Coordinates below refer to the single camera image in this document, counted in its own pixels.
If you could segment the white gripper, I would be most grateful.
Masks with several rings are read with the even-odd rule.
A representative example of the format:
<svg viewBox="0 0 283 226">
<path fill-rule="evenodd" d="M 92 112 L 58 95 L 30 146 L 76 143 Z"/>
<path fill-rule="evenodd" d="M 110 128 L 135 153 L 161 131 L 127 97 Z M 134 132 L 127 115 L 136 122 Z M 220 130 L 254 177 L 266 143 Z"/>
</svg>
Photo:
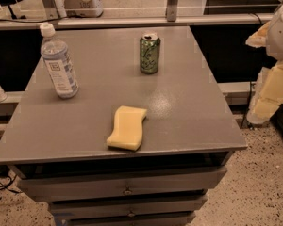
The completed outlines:
<svg viewBox="0 0 283 226">
<path fill-rule="evenodd" d="M 283 4 L 272 20 L 249 36 L 245 44 L 254 48 L 266 46 L 269 57 L 282 60 L 271 69 L 263 67 L 258 74 L 247 120 L 252 124 L 263 124 L 283 104 Z"/>
</svg>

